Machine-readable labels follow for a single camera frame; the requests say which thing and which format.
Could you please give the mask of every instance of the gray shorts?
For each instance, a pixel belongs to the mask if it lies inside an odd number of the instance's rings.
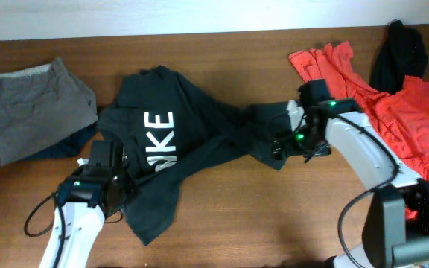
[[[60,58],[0,74],[0,162],[37,153],[97,121],[94,92]]]

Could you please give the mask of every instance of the wooden surface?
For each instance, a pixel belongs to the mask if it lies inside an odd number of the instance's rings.
[[[429,56],[429,26],[417,27]],[[0,72],[61,56],[91,87],[99,106],[117,95],[122,77],[163,64],[214,98],[236,106],[296,98],[302,85],[287,61],[291,52],[348,40],[353,66],[368,80],[385,28],[128,36],[0,42]],[[425,75],[429,80],[429,63]],[[89,155],[88,146],[81,153]],[[37,267],[48,235],[28,238],[27,215],[69,175],[75,159],[18,162],[0,167],[0,267]],[[261,267],[282,261],[324,260],[341,253],[337,218],[362,185],[338,152],[307,165],[289,159],[281,172],[247,156],[187,178],[175,223],[143,246],[125,222],[104,226],[88,267]],[[348,245],[360,242],[368,202],[345,223]],[[53,208],[37,215],[43,229]]]

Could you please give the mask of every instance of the black cloth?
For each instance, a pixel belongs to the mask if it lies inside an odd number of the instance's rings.
[[[395,94],[401,90],[405,75],[423,77],[427,63],[420,33],[403,26],[401,21],[394,21],[388,27],[388,39],[373,67],[370,86],[379,92]]]
[[[280,170],[285,161],[271,158],[264,126],[275,115],[287,113],[286,108],[287,102],[246,109],[219,103],[163,66],[125,77],[119,95],[101,113],[98,128],[105,140],[123,144],[127,157],[123,164],[137,187],[137,196],[124,213],[142,243],[148,245],[172,224],[179,186],[197,171],[246,154]],[[154,128],[147,122],[165,125]],[[288,117],[269,127],[271,134],[290,129]],[[176,149],[151,152],[148,148],[155,143]],[[172,158],[149,163],[147,158],[154,156]]]
[[[40,159],[61,159],[66,157],[77,156],[83,146],[91,139],[95,133],[96,123],[84,127],[83,129],[64,138],[62,141],[45,148],[31,156],[26,157],[23,161],[40,160]]]

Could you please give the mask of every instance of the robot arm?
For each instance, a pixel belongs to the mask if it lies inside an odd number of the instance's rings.
[[[57,189],[54,224],[39,268],[85,267],[106,218],[135,196],[121,168],[122,149],[93,141],[88,162]]]
[[[330,154],[330,146],[335,147],[363,185],[372,189],[359,199],[373,193],[362,244],[352,251],[345,247],[346,253],[329,259],[328,266],[411,267],[428,262],[429,182],[388,148],[352,99],[332,100],[324,80],[311,81],[299,92],[302,107],[291,103],[287,109],[292,125],[298,127],[290,138],[273,142],[273,157],[304,155],[308,161]],[[405,220],[405,208],[416,211],[417,217]]]

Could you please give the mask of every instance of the clothing pile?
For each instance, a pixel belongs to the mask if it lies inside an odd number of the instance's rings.
[[[0,164],[76,156],[95,134],[95,94],[60,58],[0,74]]]
[[[353,71],[353,56],[344,42],[298,51],[289,60],[305,82],[325,79],[332,97],[354,98],[393,152],[429,180],[429,82],[422,80],[428,57],[420,34],[400,21],[389,26],[370,85]]]

